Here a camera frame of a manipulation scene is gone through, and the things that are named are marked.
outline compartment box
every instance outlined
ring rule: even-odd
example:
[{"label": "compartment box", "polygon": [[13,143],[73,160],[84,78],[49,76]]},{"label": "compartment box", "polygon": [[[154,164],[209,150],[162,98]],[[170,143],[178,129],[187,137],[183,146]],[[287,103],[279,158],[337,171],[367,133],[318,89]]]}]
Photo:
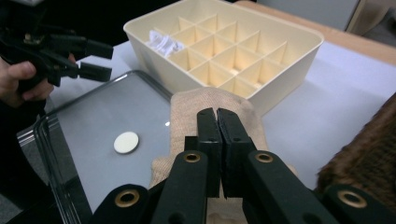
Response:
[{"label": "compartment box", "polygon": [[[125,23],[141,69],[172,93],[213,86],[264,115],[303,81],[322,34],[221,0],[182,0]],[[182,43],[169,55],[150,32]]]}]

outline white round object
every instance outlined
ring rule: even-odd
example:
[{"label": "white round object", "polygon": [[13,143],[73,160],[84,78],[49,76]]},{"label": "white round object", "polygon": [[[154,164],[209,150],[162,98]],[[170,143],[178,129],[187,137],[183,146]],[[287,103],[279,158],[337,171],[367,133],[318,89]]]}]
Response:
[{"label": "white round object", "polygon": [[128,153],[134,150],[138,143],[139,137],[136,133],[122,133],[114,141],[114,149],[119,153]]}]

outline gray floor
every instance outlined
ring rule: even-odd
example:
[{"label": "gray floor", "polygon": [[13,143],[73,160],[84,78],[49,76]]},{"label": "gray floor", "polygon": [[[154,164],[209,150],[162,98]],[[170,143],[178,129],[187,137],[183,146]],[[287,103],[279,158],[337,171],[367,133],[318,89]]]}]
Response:
[{"label": "gray floor", "polygon": [[[365,34],[364,37],[391,45],[396,48],[396,24],[393,23],[394,13],[395,10],[391,9],[384,20],[382,20],[382,22],[372,31]],[[47,174],[44,170],[44,166],[38,154],[35,142],[27,141],[23,143],[22,149],[40,177],[42,177],[45,182],[48,182]],[[20,210],[15,205],[0,195],[0,224],[7,223],[19,212]]]}]

